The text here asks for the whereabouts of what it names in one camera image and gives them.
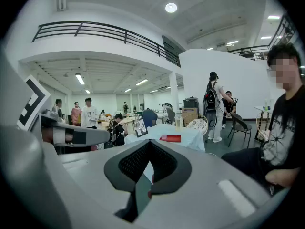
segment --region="white hoodie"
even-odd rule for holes
[[[81,127],[97,127],[98,118],[99,114],[96,107],[91,105],[91,107],[84,106],[81,109]]]

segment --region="fluorescent light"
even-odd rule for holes
[[[75,74],[77,80],[80,82],[80,84],[85,85],[85,82],[82,80],[81,74]]]
[[[278,20],[280,18],[280,16],[274,16],[274,15],[269,15],[268,19],[274,19],[274,20]]]
[[[233,43],[238,43],[238,41],[228,42],[227,45],[230,45],[230,44],[233,44]]]
[[[146,82],[146,81],[148,81],[148,79],[144,79],[143,81],[137,83],[136,86],[141,85],[142,83],[144,83],[144,82]]]
[[[169,13],[174,13],[177,10],[177,5],[174,3],[169,3],[165,6],[165,10]]]

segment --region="bottle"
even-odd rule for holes
[[[175,116],[175,123],[176,123],[176,131],[180,131],[180,118],[181,118],[181,114],[180,113],[176,113]]]

